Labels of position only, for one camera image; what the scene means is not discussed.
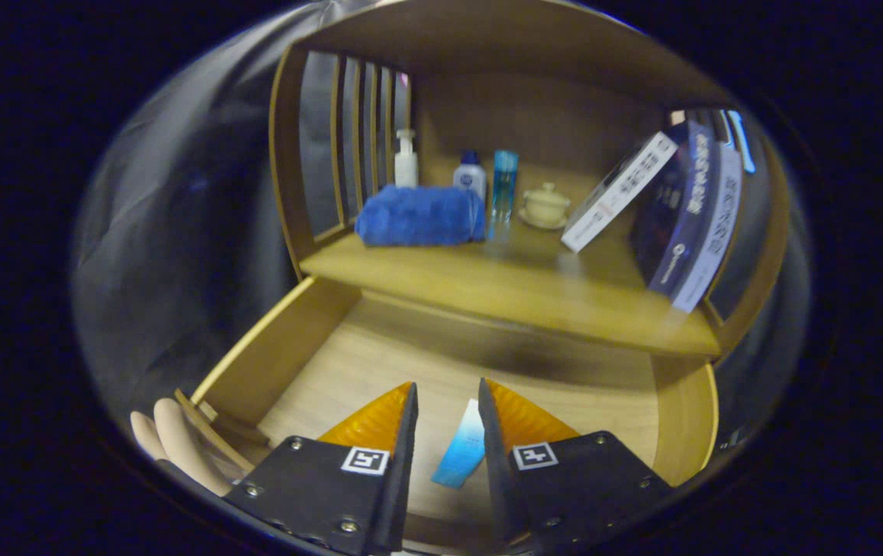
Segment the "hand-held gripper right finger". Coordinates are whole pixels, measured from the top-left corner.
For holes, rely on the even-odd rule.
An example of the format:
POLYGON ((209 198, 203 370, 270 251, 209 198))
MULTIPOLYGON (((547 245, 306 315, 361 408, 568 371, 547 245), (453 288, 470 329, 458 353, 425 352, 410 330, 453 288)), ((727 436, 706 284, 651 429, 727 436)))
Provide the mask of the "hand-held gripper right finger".
POLYGON ((613 433, 579 433, 487 378, 478 390, 494 531, 507 554, 590 555, 673 493, 613 433))

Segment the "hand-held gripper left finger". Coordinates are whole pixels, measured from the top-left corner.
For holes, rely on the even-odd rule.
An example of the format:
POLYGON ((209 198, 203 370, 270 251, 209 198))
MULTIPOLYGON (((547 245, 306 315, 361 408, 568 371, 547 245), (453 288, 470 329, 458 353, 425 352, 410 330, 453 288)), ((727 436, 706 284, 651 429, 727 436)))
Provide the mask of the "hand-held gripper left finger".
POLYGON ((417 385, 399 384, 318 439, 287 436, 224 500, 313 551, 399 552, 418 416, 417 385))

